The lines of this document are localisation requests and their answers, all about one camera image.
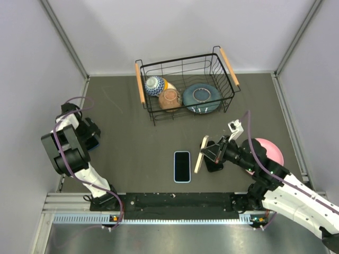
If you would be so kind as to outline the beige phone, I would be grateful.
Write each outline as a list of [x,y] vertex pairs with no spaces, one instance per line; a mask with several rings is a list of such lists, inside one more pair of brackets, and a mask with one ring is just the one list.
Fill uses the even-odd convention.
[[203,157],[204,157],[204,154],[201,151],[202,151],[202,149],[205,149],[207,147],[208,141],[209,141],[209,136],[208,135],[204,136],[203,139],[202,139],[202,142],[200,144],[200,150],[199,150],[197,162],[196,162],[195,168],[194,168],[195,174],[197,174],[200,171],[200,168],[201,168],[201,165],[202,165],[202,162],[203,162]]

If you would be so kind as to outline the black phone case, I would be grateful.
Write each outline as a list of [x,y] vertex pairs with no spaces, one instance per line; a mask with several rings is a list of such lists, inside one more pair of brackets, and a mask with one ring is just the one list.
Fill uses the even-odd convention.
[[207,167],[207,170],[208,172],[210,173],[214,173],[214,172],[217,172],[217,171],[220,171],[224,168],[223,166],[223,163],[225,162],[225,160],[223,159],[223,156],[224,156],[224,151],[223,151],[223,148],[224,148],[224,145],[223,144],[220,144],[220,157],[219,157],[219,162],[213,162],[211,161],[209,158],[207,157],[203,157],[203,162],[205,163],[206,167]]

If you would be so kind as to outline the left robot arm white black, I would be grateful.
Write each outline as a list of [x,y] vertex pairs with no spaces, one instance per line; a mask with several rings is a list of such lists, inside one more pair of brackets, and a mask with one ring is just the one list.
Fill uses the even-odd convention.
[[89,117],[83,118],[77,105],[65,102],[53,130],[43,135],[41,142],[54,170],[77,179],[90,191],[84,200],[90,202],[91,211],[122,212],[117,191],[91,165],[89,151],[99,145],[96,137],[100,135],[99,127]]

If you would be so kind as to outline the blue edged black phone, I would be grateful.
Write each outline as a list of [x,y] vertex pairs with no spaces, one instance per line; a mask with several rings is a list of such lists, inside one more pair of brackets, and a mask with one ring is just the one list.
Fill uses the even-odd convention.
[[99,141],[96,136],[92,136],[85,141],[87,151],[91,151],[99,146]]

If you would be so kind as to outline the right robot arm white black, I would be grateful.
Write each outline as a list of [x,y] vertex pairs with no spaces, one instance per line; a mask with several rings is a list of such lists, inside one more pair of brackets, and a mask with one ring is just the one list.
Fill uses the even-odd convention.
[[338,206],[320,196],[283,165],[279,148],[265,139],[245,140],[238,146],[223,136],[215,143],[205,136],[200,155],[215,167],[230,161],[252,174],[246,200],[255,209],[277,212],[298,223],[332,252],[338,253]]

